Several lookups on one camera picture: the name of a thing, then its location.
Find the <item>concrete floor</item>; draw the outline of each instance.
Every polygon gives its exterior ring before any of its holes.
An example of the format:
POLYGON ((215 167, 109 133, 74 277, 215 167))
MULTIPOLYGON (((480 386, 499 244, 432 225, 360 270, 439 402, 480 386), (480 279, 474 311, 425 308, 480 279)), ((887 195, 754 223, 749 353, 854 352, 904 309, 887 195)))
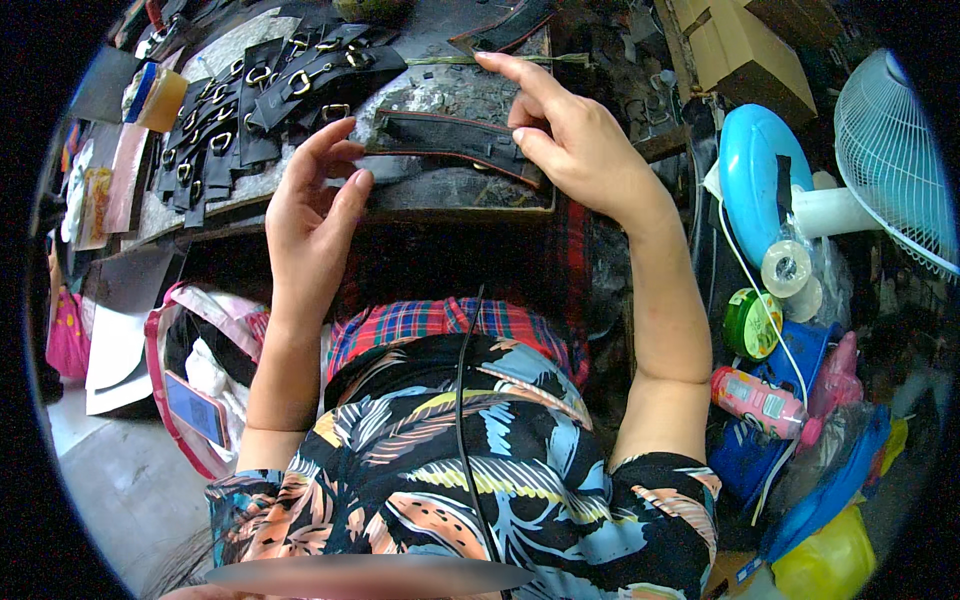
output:
POLYGON ((134 407, 135 417, 88 417, 83 385, 67 384, 63 398, 47 407, 74 503, 135 596, 172 550, 208 526, 206 480, 180 453, 148 402, 153 400, 134 407))

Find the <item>red plaid cloth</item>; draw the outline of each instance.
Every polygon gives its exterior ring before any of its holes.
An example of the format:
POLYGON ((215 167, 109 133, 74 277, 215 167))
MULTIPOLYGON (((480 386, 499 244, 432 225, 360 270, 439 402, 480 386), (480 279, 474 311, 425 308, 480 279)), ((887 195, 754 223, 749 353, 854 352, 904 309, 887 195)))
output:
MULTIPOLYGON (((371 348, 428 335, 465 333, 476 306, 476 298, 394 302, 368 308, 346 324, 334 323, 327 380, 371 348)), ((474 333, 526 344, 553 361, 574 385, 586 379, 586 357, 575 357, 571 365, 566 343, 551 331, 546 319, 518 306, 483 300, 474 333)))

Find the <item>green container lid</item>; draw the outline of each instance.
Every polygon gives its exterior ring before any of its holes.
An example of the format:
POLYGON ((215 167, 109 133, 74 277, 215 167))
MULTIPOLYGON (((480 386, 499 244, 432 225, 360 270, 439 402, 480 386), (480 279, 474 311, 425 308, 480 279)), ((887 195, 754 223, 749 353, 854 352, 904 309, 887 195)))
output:
MULTIPOLYGON (((777 323, 777 331, 783 331, 783 307, 780 300, 761 290, 762 301, 767 303, 770 314, 777 323)), ((723 322, 723 341, 729 348, 744 358, 760 361, 770 355, 780 341, 763 310, 753 288, 739 290, 727 303, 727 316, 723 322)))

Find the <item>fan grille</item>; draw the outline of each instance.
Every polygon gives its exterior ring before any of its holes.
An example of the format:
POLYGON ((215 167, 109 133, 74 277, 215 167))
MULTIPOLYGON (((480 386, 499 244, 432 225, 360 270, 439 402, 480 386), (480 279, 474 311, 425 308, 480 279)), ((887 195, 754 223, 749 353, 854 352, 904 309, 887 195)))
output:
POLYGON ((847 186, 914 257, 960 275, 954 210, 924 113, 887 68, 886 51, 853 71, 834 113, 836 156, 847 186))

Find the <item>cardboard box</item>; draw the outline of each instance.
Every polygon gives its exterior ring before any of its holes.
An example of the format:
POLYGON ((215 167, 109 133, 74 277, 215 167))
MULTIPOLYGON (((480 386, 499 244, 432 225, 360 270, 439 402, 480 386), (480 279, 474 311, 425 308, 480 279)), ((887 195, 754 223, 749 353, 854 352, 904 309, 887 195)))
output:
POLYGON ((794 48, 827 50, 843 34, 840 17, 826 0, 737 0, 794 48))
POLYGON ((734 102, 767 107, 797 128, 817 115, 793 50, 734 0, 710 0, 708 19, 690 34, 700 86, 734 102))
MULTIPOLYGON (((827 0, 735 0, 794 48, 827 49, 843 34, 827 0)), ((680 31, 690 36, 709 20, 711 0, 674 0, 680 31)))

